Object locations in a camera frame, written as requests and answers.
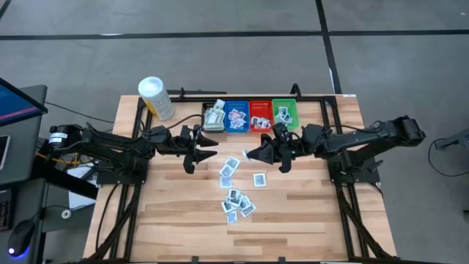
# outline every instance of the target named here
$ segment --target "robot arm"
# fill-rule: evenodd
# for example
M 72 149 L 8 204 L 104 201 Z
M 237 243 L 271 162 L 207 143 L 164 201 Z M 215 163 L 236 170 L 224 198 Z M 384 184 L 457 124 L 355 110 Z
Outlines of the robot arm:
M 273 126 L 275 138 L 262 134 L 261 147 L 250 151 L 247 156 L 269 164 L 281 162 L 279 169 L 286 173 L 297 157 L 314 155 L 329 159 L 339 155 L 342 169 L 348 170 L 393 147 L 413 147 L 425 139 L 425 133 L 417 122 L 407 116 L 375 124 L 342 135 L 332 134 L 330 128 L 321 125 L 309 124 L 302 128 L 301 138 L 293 139 L 294 135 L 298 136 L 279 123 Z M 347 151 L 349 147 L 363 144 L 367 145 L 357 151 Z
M 203 137 L 199 125 L 192 130 L 184 125 L 179 136 L 171 136 L 164 126 L 152 128 L 137 139 L 100 132 L 90 124 L 88 128 L 79 125 L 60 125 L 51 127 L 49 145 L 52 153 L 82 153 L 90 157 L 109 161 L 116 170 L 132 172 L 137 169 L 141 159 L 151 159 L 155 151 L 161 155 L 184 155 L 184 169 L 194 172 L 198 164 L 215 154 L 216 151 L 199 150 L 201 147 L 218 145 L 217 142 Z

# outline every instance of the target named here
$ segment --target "scattered card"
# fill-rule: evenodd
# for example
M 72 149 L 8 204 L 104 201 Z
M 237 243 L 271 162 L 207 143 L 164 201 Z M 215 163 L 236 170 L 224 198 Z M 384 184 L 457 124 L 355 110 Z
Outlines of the scattered card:
M 233 169 L 236 169 L 240 165 L 240 160 L 235 157 L 229 157 L 226 162 L 226 165 L 230 166 Z
M 237 190 L 237 189 L 230 189 L 228 191 L 228 198 L 231 199 L 236 199 L 238 198 L 239 196 L 241 195 L 241 191 L 240 190 Z
M 256 205 L 254 203 L 251 203 L 247 208 L 241 210 L 241 214 L 243 217 L 249 216 L 252 212 L 256 210 Z
M 220 170 L 221 177 L 231 177 L 235 173 L 235 169 L 231 168 L 229 165 L 223 166 Z
M 241 199 L 241 203 L 240 203 L 241 210 L 244 210 L 249 206 L 251 206 L 251 201 L 249 197 L 247 197 L 246 195 L 243 195 L 243 198 Z
M 241 207 L 241 201 L 243 200 L 243 197 L 244 197 L 243 195 L 240 195 L 236 198 L 230 198 L 229 203 L 235 206 L 236 208 L 239 208 Z
M 226 223 L 236 223 L 237 222 L 237 213 L 236 210 L 226 214 Z
M 265 187 L 266 185 L 265 173 L 254 174 L 254 187 Z
M 229 212 L 236 210 L 236 207 L 234 207 L 233 205 L 230 205 L 228 202 L 221 202 L 221 207 L 223 208 L 223 211 L 225 213 L 229 213 Z
M 220 188 L 232 188 L 232 178 L 231 177 L 220 177 Z

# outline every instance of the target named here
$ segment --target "wooden tabletop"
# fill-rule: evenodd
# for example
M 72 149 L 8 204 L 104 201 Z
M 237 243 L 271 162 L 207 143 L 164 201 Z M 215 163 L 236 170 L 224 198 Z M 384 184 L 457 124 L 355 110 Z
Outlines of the wooden tabletop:
M 131 136 L 137 101 L 135 95 L 122 96 L 113 133 Z M 337 96 L 343 125 L 363 127 L 358 100 Z M 161 122 L 155 117 L 152 126 L 169 126 L 190 114 L 200 113 L 202 103 L 175 103 L 173 118 Z M 320 105 L 298 103 L 300 125 L 322 125 Z M 199 118 L 184 122 L 189 127 Z M 181 125 L 171 129 L 179 135 Z M 219 142 L 218 154 L 196 166 L 193 175 L 182 167 L 183 158 L 156 155 L 150 161 L 147 182 L 142 186 L 136 221 L 131 262 L 185 261 L 199 256 L 201 261 L 277 261 L 346 260 L 344 235 L 336 191 L 329 181 L 326 161 L 313 156 L 298 158 L 288 174 L 281 174 L 279 164 L 247 161 L 242 150 L 259 146 L 260 133 L 208 134 Z M 221 201 L 228 193 L 219 186 L 218 171 L 229 156 L 241 160 L 233 175 L 233 188 L 248 195 L 257 206 L 250 216 L 238 213 L 238 223 L 227 224 Z M 255 188 L 253 174 L 264 172 L 267 187 Z M 396 254 L 381 195 L 369 184 L 355 184 L 363 223 L 389 254 Z M 95 252 L 97 226 L 112 186 L 100 188 L 84 257 Z M 114 226 L 119 204 L 118 187 L 111 198 L 100 243 Z M 356 230 L 350 222 L 355 254 L 359 255 Z M 123 256 L 124 227 L 119 240 L 118 257 Z

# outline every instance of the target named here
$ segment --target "white bottle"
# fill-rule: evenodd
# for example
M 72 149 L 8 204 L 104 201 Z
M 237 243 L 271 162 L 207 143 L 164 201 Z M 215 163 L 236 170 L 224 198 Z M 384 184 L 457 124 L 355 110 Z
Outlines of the white bottle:
M 169 120 L 173 117 L 174 107 L 160 78 L 146 77 L 141 80 L 139 93 L 148 109 L 160 120 Z

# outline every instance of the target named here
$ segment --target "concrete floor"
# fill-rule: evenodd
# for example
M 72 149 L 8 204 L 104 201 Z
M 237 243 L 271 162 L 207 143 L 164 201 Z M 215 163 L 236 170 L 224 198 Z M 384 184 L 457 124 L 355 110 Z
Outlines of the concrete floor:
M 327 0 L 329 30 L 469 29 L 465 0 Z M 12 0 L 0 35 L 320 30 L 313 0 Z M 366 124 L 403 114 L 427 140 L 380 158 L 385 206 L 397 252 L 408 260 L 469 263 L 469 176 L 446 178 L 426 161 L 430 142 L 468 128 L 469 35 L 332 37 L 343 93 L 357 94 Z M 0 41 L 1 77 L 18 87 L 46 84 L 47 100 L 112 120 L 120 95 L 146 76 L 170 89 L 228 93 L 332 93 L 321 37 Z M 51 125 L 88 121 L 49 107 Z M 107 124 L 93 122 L 97 128 Z M 435 163 L 468 169 L 458 149 Z M 49 235 L 45 256 L 77 260 L 87 232 Z

